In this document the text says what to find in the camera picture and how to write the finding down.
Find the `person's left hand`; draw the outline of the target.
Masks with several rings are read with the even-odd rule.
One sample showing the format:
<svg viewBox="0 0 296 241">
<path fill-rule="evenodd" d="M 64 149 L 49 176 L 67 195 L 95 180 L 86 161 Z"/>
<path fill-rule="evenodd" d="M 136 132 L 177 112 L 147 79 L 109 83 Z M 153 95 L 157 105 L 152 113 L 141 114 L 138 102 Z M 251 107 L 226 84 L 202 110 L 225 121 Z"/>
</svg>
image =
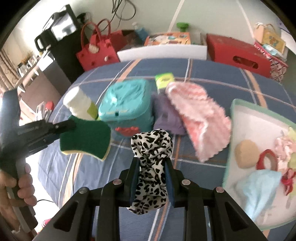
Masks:
<svg viewBox="0 0 296 241">
<path fill-rule="evenodd" d="M 33 178 L 30 175 L 31 167 L 26 163 L 25 174 L 21 176 L 16 182 L 8 173 L 1 170 L 1 207 L 8 208 L 11 207 L 11 203 L 6 192 L 6 188 L 13 188 L 16 185 L 19 186 L 18 197 L 23 199 L 27 205 L 35 206 L 37 204 L 37 199 L 34 196 L 35 188 L 33 186 Z"/>
</svg>

